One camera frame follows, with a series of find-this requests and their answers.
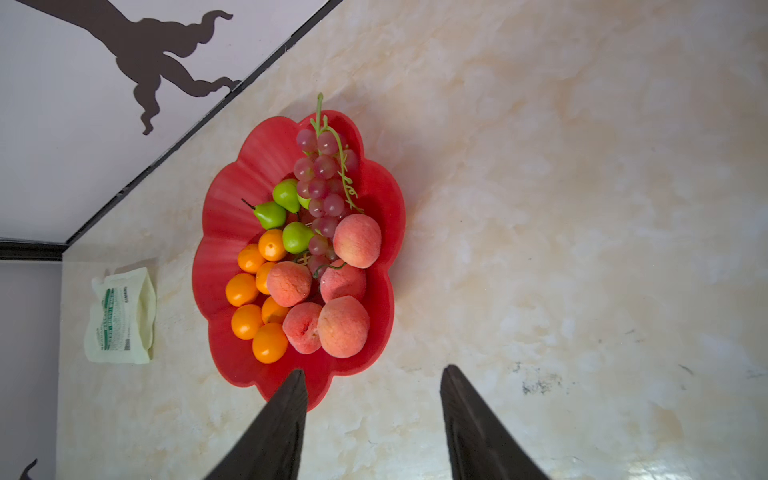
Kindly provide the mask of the green apple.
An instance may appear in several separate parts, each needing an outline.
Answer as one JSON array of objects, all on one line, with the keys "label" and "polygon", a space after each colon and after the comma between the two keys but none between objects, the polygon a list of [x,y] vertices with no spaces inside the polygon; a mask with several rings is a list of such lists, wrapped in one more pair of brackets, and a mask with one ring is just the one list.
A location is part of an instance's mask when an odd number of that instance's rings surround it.
[{"label": "green apple", "polygon": [[297,184],[296,179],[285,179],[274,187],[272,193],[274,202],[292,214],[301,210]]}]

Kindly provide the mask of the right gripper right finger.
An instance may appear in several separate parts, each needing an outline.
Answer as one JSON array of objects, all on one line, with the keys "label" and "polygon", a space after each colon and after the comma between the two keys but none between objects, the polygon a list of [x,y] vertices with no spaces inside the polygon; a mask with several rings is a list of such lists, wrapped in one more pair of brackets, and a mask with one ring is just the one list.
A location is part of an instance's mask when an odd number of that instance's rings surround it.
[{"label": "right gripper right finger", "polygon": [[547,477],[457,366],[449,365],[444,369],[440,395],[455,479]]}]

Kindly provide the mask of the orange cluster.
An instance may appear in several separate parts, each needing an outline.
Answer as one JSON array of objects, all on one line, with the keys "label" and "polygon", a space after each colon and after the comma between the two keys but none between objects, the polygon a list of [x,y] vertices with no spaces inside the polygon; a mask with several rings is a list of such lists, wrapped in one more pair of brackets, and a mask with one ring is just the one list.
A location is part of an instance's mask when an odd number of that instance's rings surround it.
[{"label": "orange cluster", "polygon": [[256,279],[249,273],[238,273],[225,287],[227,301],[234,307],[252,303],[259,295]]},{"label": "orange cluster", "polygon": [[289,307],[279,305],[272,296],[269,296],[261,307],[262,321],[264,324],[282,324],[289,312]]},{"label": "orange cluster", "polygon": [[269,262],[279,262],[285,258],[287,251],[283,242],[283,231],[280,229],[265,231],[259,238],[258,250],[262,257]]},{"label": "orange cluster", "polygon": [[274,262],[265,262],[257,269],[255,274],[255,284],[257,290],[267,296],[270,296],[270,290],[268,288],[268,277],[274,266]]}]

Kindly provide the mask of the orange cluster bottom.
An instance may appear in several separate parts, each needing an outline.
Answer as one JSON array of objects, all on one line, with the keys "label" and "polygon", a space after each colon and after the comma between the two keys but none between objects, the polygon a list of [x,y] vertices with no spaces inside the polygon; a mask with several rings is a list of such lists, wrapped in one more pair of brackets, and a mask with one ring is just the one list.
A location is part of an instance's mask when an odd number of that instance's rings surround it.
[{"label": "orange cluster bottom", "polygon": [[279,305],[272,296],[269,296],[261,307],[262,321],[264,324],[282,324],[289,312],[289,307]]}]

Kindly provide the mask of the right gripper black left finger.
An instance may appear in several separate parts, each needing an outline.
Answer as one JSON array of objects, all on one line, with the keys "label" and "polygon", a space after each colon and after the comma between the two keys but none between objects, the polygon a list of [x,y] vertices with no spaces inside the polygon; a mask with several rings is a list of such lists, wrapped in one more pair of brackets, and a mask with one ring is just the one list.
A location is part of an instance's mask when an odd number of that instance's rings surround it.
[{"label": "right gripper black left finger", "polygon": [[289,374],[209,479],[298,477],[308,409],[305,374]]}]

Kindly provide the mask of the peach with stem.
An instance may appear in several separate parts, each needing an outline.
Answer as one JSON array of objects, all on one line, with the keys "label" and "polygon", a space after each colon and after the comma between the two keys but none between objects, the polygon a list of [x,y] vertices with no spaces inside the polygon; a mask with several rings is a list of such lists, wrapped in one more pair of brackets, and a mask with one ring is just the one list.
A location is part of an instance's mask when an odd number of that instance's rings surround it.
[{"label": "peach with stem", "polygon": [[267,276],[269,294],[282,307],[293,307],[306,300],[311,285],[309,269],[293,262],[277,263]]}]

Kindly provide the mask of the green pear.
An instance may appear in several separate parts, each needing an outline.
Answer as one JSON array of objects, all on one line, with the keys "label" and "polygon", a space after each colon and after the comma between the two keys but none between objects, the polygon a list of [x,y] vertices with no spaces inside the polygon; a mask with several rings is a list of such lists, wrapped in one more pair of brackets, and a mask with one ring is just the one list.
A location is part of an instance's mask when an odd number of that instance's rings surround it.
[{"label": "green pear", "polygon": [[310,209],[310,202],[311,202],[310,199],[304,198],[301,195],[298,195],[297,198],[298,198],[299,204],[303,209],[306,209],[306,210]]},{"label": "green pear", "polygon": [[287,210],[274,201],[252,205],[245,199],[242,202],[248,206],[258,219],[264,230],[280,229],[287,220]]},{"label": "green pear", "polygon": [[301,254],[309,248],[309,243],[314,236],[315,233],[306,224],[299,221],[291,222],[282,231],[284,249],[294,255]]}]

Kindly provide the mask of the purple grape bunch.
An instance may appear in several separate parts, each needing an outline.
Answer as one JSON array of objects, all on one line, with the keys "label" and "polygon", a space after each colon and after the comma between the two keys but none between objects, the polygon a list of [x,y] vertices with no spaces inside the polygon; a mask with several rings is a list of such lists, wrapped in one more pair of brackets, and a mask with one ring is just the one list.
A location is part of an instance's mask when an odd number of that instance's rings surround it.
[{"label": "purple grape bunch", "polygon": [[323,102],[324,95],[319,94],[309,126],[296,136],[302,156],[293,167],[298,195],[311,200],[310,209],[301,207],[300,211],[310,216],[306,225],[315,233],[309,248],[299,255],[299,262],[308,267],[315,279],[336,259],[336,227],[345,215],[358,210],[352,173],[359,166],[359,158],[345,134],[331,125]]}]

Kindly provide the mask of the red flower fruit bowl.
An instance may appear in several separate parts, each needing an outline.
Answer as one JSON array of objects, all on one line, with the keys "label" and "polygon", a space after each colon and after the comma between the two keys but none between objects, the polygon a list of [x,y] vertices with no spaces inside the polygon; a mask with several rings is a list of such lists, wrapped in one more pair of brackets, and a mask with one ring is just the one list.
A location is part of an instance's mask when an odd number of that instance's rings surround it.
[{"label": "red flower fruit bowl", "polygon": [[338,359],[322,350],[303,355],[290,348],[277,362],[263,364],[254,357],[251,345],[231,329],[235,308],[225,297],[225,286],[239,271],[237,254],[264,231],[240,201],[270,199],[274,186],[292,174],[301,153],[296,137],[309,128],[309,117],[299,122],[283,116],[262,121],[245,139],[236,161],[214,178],[203,204],[203,237],[192,267],[195,301],[208,322],[210,353],[221,376],[237,387],[255,387],[264,399],[270,399],[293,370],[301,369],[310,409],[322,402],[334,377],[368,369],[385,350],[395,318],[389,269],[400,252],[406,228],[404,197],[396,179],[366,158],[362,136],[349,117],[334,110],[323,113],[358,155],[360,168],[353,177],[359,195],[356,203],[379,223],[383,234],[381,254],[367,271],[362,304],[370,315],[371,328],[363,349],[353,357]]}]

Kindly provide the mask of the orange cluster top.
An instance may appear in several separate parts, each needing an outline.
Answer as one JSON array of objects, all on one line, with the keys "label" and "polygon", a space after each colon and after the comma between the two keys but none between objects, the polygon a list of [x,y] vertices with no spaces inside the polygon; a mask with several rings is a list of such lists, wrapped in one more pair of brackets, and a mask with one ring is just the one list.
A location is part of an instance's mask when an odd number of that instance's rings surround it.
[{"label": "orange cluster top", "polygon": [[252,303],[259,295],[256,279],[249,273],[238,273],[225,287],[227,301],[234,307]]}]

